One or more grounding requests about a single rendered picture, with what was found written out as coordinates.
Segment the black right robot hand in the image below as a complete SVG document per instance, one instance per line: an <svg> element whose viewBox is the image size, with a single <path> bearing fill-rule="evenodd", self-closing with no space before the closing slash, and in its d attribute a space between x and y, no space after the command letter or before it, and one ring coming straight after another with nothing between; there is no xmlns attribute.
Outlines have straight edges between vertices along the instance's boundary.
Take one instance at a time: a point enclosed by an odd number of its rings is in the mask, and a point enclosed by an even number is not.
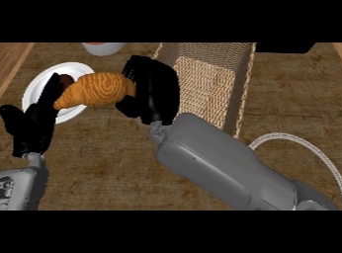
<svg viewBox="0 0 342 253"><path fill-rule="evenodd" d="M139 118L144 125L160 121L172 124L179 109L179 85L173 68L148 56L134 55L122 74L135 82L135 94L116 103L128 118Z"/></svg>

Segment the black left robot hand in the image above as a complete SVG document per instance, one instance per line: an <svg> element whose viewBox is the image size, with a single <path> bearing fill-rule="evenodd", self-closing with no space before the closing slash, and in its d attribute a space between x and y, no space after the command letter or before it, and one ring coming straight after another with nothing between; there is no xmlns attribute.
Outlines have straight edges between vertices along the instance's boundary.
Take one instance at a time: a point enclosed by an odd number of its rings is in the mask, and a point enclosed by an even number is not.
<svg viewBox="0 0 342 253"><path fill-rule="evenodd" d="M14 136L15 157L23 158L30 152L45 154L49 149L58 110L55 101L64 91L60 75L55 73L48 81L39 101L30 105L27 111L14 105L0 106L0 117L8 133Z"/></svg>

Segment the golden brown croissant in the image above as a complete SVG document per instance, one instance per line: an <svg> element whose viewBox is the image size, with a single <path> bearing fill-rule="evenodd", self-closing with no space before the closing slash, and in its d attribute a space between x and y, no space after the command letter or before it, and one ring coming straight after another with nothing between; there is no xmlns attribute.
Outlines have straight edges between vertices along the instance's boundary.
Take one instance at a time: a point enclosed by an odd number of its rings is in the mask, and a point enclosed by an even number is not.
<svg viewBox="0 0 342 253"><path fill-rule="evenodd" d="M80 76L68 86L63 85L54 107L57 110L79 105L101 107L120 102L126 96L136 96L136 86L122 73L91 73Z"/></svg>

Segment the tan wicker basket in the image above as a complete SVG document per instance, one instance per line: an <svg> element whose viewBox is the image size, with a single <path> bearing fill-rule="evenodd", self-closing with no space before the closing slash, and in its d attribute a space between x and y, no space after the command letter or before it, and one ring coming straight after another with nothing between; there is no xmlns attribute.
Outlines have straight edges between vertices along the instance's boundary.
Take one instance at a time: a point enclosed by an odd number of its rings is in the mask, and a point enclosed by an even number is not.
<svg viewBox="0 0 342 253"><path fill-rule="evenodd" d="M179 113L240 136L255 63L253 42L162 42L154 59L179 80Z"/></svg>

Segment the brown woven placemat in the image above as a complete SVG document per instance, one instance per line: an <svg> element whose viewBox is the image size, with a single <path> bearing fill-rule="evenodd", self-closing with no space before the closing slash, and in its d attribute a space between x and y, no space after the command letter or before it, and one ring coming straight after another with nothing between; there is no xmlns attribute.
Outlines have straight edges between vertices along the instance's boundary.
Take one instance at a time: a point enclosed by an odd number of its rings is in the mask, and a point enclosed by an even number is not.
<svg viewBox="0 0 342 253"><path fill-rule="evenodd" d="M49 179L45 153L58 111L107 104L126 117L142 120L159 147L159 162L236 210L335 211L330 199L307 183L287 179L255 153L270 140L299 143L324 162L342 194L342 175L323 151L283 132L243 143L196 114L178 111L179 97L175 70L147 56L132 55L119 73L89 73L73 78L54 72L26 110L12 105L0 107L5 129L14 136L12 155L29 161L27 167L0 171L0 211L39 208Z"/></svg>

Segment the brown chocolate pastry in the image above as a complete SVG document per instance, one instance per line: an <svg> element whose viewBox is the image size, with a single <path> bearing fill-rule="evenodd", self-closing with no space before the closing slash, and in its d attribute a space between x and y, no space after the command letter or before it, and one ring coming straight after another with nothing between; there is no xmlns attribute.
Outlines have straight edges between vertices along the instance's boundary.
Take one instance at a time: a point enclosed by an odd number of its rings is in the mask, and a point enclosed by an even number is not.
<svg viewBox="0 0 342 253"><path fill-rule="evenodd" d="M74 82L74 79L70 75L67 74L63 74L60 76L60 83L64 85L64 86L68 86L71 83Z"/></svg>

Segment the white cup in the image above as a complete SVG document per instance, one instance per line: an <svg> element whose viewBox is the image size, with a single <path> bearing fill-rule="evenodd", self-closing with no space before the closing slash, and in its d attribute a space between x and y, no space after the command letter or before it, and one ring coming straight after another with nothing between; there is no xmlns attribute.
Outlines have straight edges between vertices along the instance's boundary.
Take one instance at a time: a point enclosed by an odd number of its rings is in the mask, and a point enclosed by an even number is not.
<svg viewBox="0 0 342 253"><path fill-rule="evenodd" d="M116 52L119 52L122 48L125 47L123 42L105 42L105 43L97 43L97 44L85 42L82 45L86 51L92 55L97 55L97 56L111 55Z"/></svg>

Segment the white round plate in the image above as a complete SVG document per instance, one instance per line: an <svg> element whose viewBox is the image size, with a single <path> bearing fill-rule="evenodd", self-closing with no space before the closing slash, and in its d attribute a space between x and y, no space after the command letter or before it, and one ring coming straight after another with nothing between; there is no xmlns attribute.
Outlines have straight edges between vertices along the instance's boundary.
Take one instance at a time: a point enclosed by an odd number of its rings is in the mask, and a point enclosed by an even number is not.
<svg viewBox="0 0 342 253"><path fill-rule="evenodd" d="M94 69L80 62L64 62L45 69L30 82L23 95L23 111L27 111L32 104L39 102L39 98L54 74L66 74L73 80L80 76L94 73ZM57 124L70 121L86 109L85 105L58 111Z"/></svg>

